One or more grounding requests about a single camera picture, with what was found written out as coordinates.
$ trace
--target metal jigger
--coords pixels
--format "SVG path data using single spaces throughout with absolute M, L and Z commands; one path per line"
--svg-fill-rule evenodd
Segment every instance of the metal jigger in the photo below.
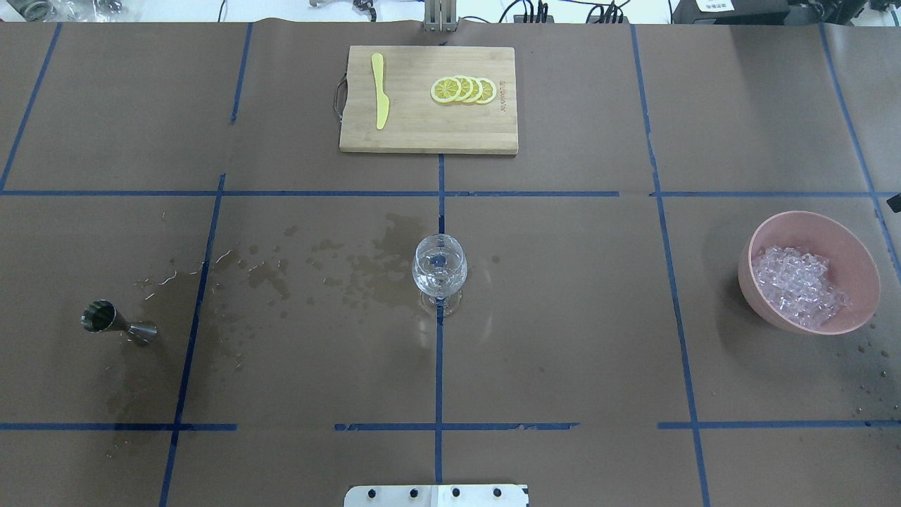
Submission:
M 97 300 L 88 305 L 85 313 L 81 314 L 81 325 L 92 333 L 125 331 L 139 346 L 149 344 L 157 335 L 156 324 L 149 321 L 129 323 L 107 300 Z

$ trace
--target glass base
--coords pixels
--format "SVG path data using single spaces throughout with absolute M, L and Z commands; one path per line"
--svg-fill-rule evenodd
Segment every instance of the glass base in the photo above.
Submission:
M 462 293 L 462 290 L 458 290 L 447 298 L 434 298 L 425 292 L 420 291 L 419 307 L 431 315 L 438 315 L 438 300 L 441 300 L 441 305 L 444 309 L 444 317 L 449 317 L 460 307 L 460 300 L 463 297 Z

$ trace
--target clear liquid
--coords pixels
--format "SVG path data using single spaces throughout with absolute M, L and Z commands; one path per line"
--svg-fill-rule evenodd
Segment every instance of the clear liquid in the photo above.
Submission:
M 467 274 L 466 257 L 449 246 L 436 245 L 418 252 L 413 279 L 419 290 L 434 298 L 447 298 L 460 290 Z

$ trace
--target pink bowl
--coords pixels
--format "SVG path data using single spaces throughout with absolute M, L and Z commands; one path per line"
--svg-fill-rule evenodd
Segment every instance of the pink bowl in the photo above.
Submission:
M 805 246 L 812 254 L 829 259 L 827 277 L 850 298 L 847 307 L 819 329 L 799 326 L 783 317 L 754 280 L 751 259 L 768 246 Z M 770 324 L 802 335 L 841 335 L 867 323 L 879 304 L 879 273 L 867 247 L 851 231 L 831 218 L 809 211 L 786 211 L 767 218 L 742 251 L 738 281 L 748 304 Z

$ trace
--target white plate with holes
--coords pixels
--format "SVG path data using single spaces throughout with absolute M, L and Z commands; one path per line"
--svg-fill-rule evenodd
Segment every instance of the white plate with holes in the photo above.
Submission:
M 527 507 L 528 492 L 520 484 L 354 486 L 344 507 Z

